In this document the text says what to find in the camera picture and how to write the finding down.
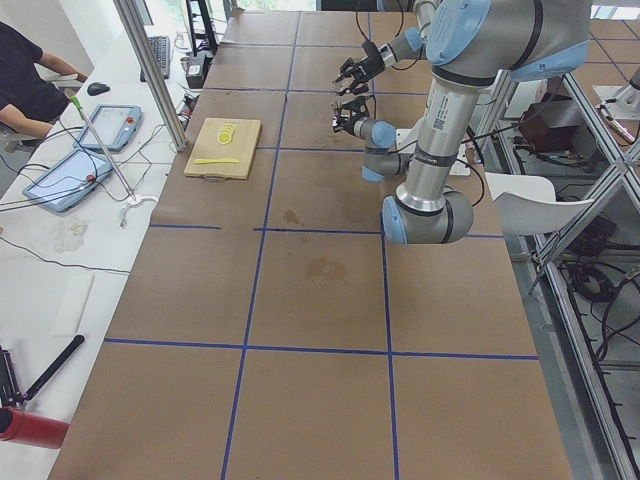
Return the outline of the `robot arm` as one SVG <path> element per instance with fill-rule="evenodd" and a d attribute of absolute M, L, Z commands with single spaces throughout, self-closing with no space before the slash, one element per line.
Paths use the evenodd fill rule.
<path fill-rule="evenodd" d="M 369 82 L 385 70 L 399 70 L 397 64 L 426 58 L 428 32 L 440 1 L 378 1 L 379 11 L 391 9 L 401 13 L 400 27 L 396 35 L 387 43 L 377 46 L 364 33 L 356 16 L 356 26 L 363 37 L 361 44 L 364 56 L 361 59 L 349 57 L 340 66 L 338 77 L 332 82 L 333 91 L 338 96 L 359 95 L 369 90 Z"/>
<path fill-rule="evenodd" d="M 354 100 L 333 105 L 335 131 L 365 142 L 362 175 L 380 181 L 404 175 L 383 201 L 386 238 L 396 244 L 438 244 L 465 236 L 473 223 L 469 200 L 447 187 L 483 88 L 501 70 L 515 82 L 552 78 L 579 67 L 588 53 L 589 1 L 409 1 L 418 25 L 388 43 L 366 40 L 365 57 L 349 58 L 334 81 L 338 95 Z M 368 83 L 402 60 L 424 58 L 433 82 L 424 116 L 413 128 L 409 156 L 390 153 L 395 128 L 373 119 L 363 96 Z"/>

